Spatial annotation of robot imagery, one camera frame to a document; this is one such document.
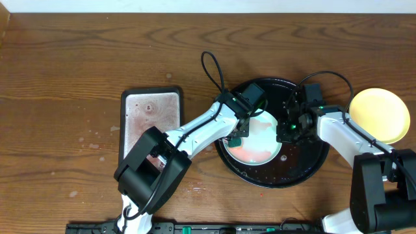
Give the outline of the mint green plate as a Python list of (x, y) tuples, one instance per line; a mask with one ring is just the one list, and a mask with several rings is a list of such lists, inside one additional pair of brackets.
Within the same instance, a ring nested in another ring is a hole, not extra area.
[(275, 117), (264, 110), (259, 116), (250, 118), (249, 136), (241, 137), (241, 147), (229, 148), (226, 139), (222, 143), (226, 152), (239, 163), (249, 166), (266, 164), (282, 147), (282, 143), (276, 141), (277, 124)]

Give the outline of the yellow plate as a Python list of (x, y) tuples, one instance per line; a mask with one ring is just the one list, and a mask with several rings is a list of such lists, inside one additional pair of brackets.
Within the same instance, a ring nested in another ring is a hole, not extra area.
[(358, 93), (350, 104), (349, 114), (361, 128), (385, 144), (398, 142), (410, 128), (406, 104), (382, 88), (368, 88)]

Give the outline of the green and yellow sponge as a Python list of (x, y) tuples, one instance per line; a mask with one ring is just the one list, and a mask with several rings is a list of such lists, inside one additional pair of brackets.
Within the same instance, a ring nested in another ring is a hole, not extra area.
[(235, 137), (227, 139), (227, 146), (229, 148), (239, 148), (242, 146), (242, 138)]

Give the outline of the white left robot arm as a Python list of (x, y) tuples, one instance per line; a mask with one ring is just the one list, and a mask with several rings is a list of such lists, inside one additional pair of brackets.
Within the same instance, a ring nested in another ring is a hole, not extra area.
[(248, 94), (226, 92), (206, 113), (178, 129), (146, 130), (114, 173), (126, 203), (116, 223), (120, 233), (148, 233), (152, 214), (176, 191), (193, 156), (234, 132), (248, 136), (246, 126), (259, 101)]

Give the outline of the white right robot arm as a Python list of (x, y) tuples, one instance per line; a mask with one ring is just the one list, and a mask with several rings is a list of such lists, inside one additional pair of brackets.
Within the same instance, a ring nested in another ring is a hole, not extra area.
[(415, 227), (415, 152), (373, 138), (337, 106), (289, 111), (277, 140), (321, 141), (351, 166), (350, 205), (321, 221), (326, 233), (381, 233)]

